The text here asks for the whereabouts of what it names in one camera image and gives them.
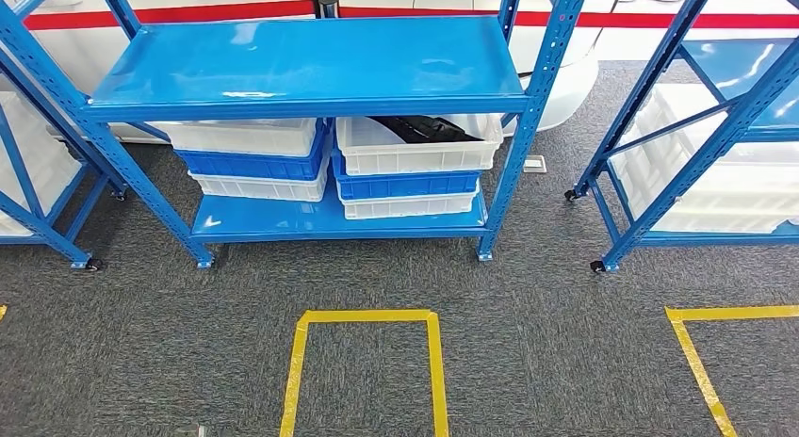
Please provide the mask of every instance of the shelf upright post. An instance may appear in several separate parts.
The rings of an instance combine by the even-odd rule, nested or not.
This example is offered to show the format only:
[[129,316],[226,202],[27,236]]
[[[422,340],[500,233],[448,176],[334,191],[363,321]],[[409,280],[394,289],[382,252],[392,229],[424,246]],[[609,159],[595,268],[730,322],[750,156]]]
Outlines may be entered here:
[[508,44],[511,43],[511,33],[514,31],[516,14],[519,11],[519,0],[502,0],[499,4],[499,26]]
[[699,16],[702,8],[708,0],[685,0],[686,3],[680,8],[677,15],[675,15],[673,22],[666,30],[655,54],[649,59],[649,62],[644,68],[644,72],[633,87],[632,92],[627,97],[624,105],[616,118],[613,120],[611,127],[599,144],[599,148],[591,158],[588,167],[579,177],[575,183],[573,190],[566,192],[568,200],[574,200],[577,197],[584,197],[591,188],[590,182],[595,180],[605,169],[608,162],[608,152],[612,151],[619,142],[619,139],[624,135],[629,126],[629,123],[635,117],[638,108],[644,103],[652,87],[658,81],[658,77],[669,66],[674,59],[677,51],[679,50],[682,40],[688,33],[693,25],[693,21]]
[[132,40],[141,29],[141,24],[133,12],[133,8],[130,7],[130,3],[127,0],[106,0],[106,3],[127,38]]
[[549,98],[555,77],[561,68],[563,55],[574,32],[579,11],[582,9],[584,1],[555,0],[555,5],[552,7],[552,13],[550,13],[546,24],[541,51],[535,60],[530,84],[525,90],[528,96],[527,107],[519,118],[519,124],[516,126],[516,132],[511,140],[511,149],[505,159],[502,176],[499,178],[497,191],[494,193],[491,208],[488,210],[488,220],[485,223],[487,233],[481,237],[478,245],[477,253],[481,261],[487,261],[492,258],[491,250],[494,248],[497,234],[502,227],[502,221],[505,219],[508,206],[510,206],[513,199],[514,190],[519,181],[525,158],[530,152],[535,130],[541,121],[546,100]]
[[136,193],[171,230],[195,259],[198,267],[210,267],[213,255],[205,246],[190,237],[190,230],[170,203],[147,178],[136,161],[111,134],[104,123],[90,120],[83,112],[86,96],[74,87],[69,78],[27,31],[6,2],[0,3],[0,41],[31,73],[34,79],[60,103],[69,117],[80,127],[106,159],[117,168]]
[[728,110],[727,118],[688,160],[657,198],[615,242],[602,262],[615,270],[624,257],[668,212],[675,199],[685,194],[707,169],[741,140],[749,126],[791,84],[799,73],[799,38],[793,40],[774,65]]

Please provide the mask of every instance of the caster wheel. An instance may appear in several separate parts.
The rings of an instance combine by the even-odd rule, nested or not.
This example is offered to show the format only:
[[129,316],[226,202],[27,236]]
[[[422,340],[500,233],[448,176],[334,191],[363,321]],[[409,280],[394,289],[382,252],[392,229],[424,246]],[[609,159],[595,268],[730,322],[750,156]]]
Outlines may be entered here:
[[103,263],[102,260],[90,258],[89,261],[86,262],[86,267],[84,267],[84,269],[89,272],[97,272],[98,270],[103,270],[104,267],[106,267],[106,264]]
[[601,261],[592,261],[591,270],[593,272],[605,272],[607,269],[605,269],[605,263],[602,263]]

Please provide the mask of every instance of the yellow floor tape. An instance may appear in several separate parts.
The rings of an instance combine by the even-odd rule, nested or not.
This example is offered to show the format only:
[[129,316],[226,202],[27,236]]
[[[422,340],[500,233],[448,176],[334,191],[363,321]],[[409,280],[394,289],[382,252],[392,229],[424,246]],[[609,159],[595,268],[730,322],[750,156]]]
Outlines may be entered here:
[[725,408],[719,400],[716,390],[710,383],[710,377],[705,366],[696,353],[685,321],[718,321],[731,319],[768,319],[776,317],[799,317],[799,305],[779,305],[773,307],[731,307],[731,308],[685,308],[674,309],[666,307],[666,316],[672,323],[677,341],[682,347],[682,352],[688,360],[693,376],[699,384],[699,390],[705,397],[708,409],[716,421],[716,425],[724,437],[738,437],[732,422],[726,414]]
[[300,399],[302,363],[305,359],[305,343],[308,341],[308,325],[333,322],[407,322],[427,323],[428,351],[430,352],[430,380],[432,390],[432,421],[435,437],[449,437],[447,420],[447,396],[444,391],[444,358],[441,349],[441,331],[438,315],[430,310],[309,310],[297,321],[294,331],[294,346],[291,349],[291,366],[285,385],[283,420],[280,437],[294,435],[297,418],[297,402]]

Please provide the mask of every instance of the white plastic crate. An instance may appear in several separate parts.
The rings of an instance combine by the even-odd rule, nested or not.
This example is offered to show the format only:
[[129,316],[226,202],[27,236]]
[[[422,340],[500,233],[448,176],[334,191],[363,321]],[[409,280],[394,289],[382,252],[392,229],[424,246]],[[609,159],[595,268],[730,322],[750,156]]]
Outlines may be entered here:
[[768,234],[787,217],[782,214],[708,212],[703,210],[674,209],[660,218],[652,230],[663,232],[707,232]]
[[[63,143],[50,136],[44,118],[29,111],[16,93],[0,92],[0,105],[3,107],[8,126],[11,128],[39,198],[41,210],[47,214],[80,170],[80,163],[70,155]],[[0,190],[30,210],[6,153],[6,147],[2,143],[0,143]],[[0,212],[0,236],[27,235],[31,235],[31,232],[23,225]]]
[[175,150],[307,156],[316,119],[160,121]]
[[[658,84],[621,143],[716,104],[704,86]],[[655,200],[725,117],[726,114],[716,115],[611,159],[633,217],[639,217]],[[796,216],[797,210],[799,143],[743,143],[719,158],[653,229],[769,233]],[[732,216],[747,216],[752,223]]]
[[467,213],[472,210],[472,202],[478,192],[480,192],[480,185],[474,192],[465,194],[343,200],[339,191],[338,199],[344,205],[345,219],[404,218],[433,214]]
[[248,197],[251,199],[289,200],[295,202],[320,202],[327,184],[332,140],[328,139],[322,157],[319,175],[314,181],[276,180],[245,176],[199,175],[189,172],[205,195]]
[[368,118],[336,119],[338,147],[348,175],[376,175],[446,170],[488,170],[502,143],[502,125],[494,114],[447,115],[445,119],[469,135],[471,142],[405,143]]

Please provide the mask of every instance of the perforated upright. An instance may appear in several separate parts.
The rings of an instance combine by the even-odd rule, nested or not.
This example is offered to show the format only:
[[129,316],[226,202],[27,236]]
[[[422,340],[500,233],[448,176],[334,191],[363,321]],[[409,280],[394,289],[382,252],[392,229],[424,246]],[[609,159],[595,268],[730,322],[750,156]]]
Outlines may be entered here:
[[[616,270],[619,261],[637,246],[693,246],[708,244],[795,244],[799,226],[783,223],[769,234],[664,232],[652,228],[713,163],[736,143],[799,141],[799,39],[783,40],[684,40],[708,0],[685,0],[679,13],[649,60],[591,162],[566,191],[569,201],[591,190],[611,237],[611,248],[591,263],[595,271]],[[799,7],[799,0],[789,0]],[[660,74],[675,58],[682,58],[719,102],[689,118],[676,121],[651,134],[619,144],[636,112]],[[727,117],[708,141],[688,160],[657,198],[634,218],[611,156],[672,133],[696,121],[726,111]],[[597,183],[606,173],[624,208],[628,227],[620,232]]]
[[[126,0],[106,0],[131,39],[85,99],[24,27],[0,8],[0,39],[64,106],[127,183],[198,261],[208,242],[386,237],[480,238],[492,257],[533,134],[583,0],[555,0],[530,85],[508,51],[519,0],[497,16],[343,18],[140,24]],[[373,34],[382,34],[379,38]],[[330,40],[319,54],[319,40]],[[281,49],[263,49],[280,45]],[[468,213],[346,220],[333,182],[322,202],[203,197],[189,229],[106,124],[501,112],[519,119],[497,192]]]

